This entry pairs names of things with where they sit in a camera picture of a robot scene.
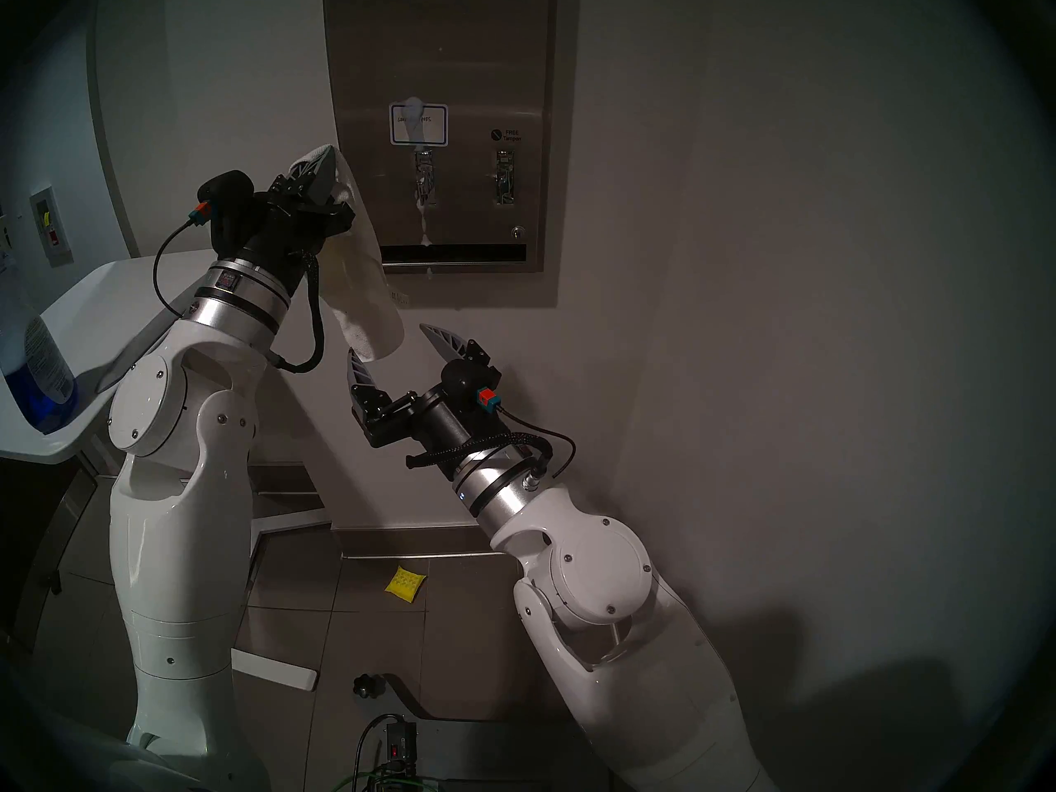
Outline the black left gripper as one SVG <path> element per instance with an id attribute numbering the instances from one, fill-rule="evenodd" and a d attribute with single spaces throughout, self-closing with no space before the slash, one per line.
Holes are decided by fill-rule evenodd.
<path id="1" fill-rule="evenodd" d="M 335 200 L 337 151 L 318 148 L 271 185 L 226 212 L 226 259 L 262 267 L 282 284 L 299 284 L 323 243 L 351 229 L 354 210 Z"/>

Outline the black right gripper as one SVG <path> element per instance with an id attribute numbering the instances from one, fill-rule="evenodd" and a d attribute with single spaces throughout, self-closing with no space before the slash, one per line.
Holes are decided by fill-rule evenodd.
<path id="1" fill-rule="evenodd" d="M 454 363 L 463 371 L 491 367 L 490 355 L 475 340 L 431 324 L 418 327 L 447 364 Z M 435 385 L 422 395 L 409 392 L 392 400 L 377 386 L 354 348 L 347 351 L 347 384 L 353 414 L 373 449 L 413 439 L 425 453 L 438 453 L 496 433 L 494 411 L 480 403 L 484 399 L 496 404 L 494 385 L 460 391 Z"/>

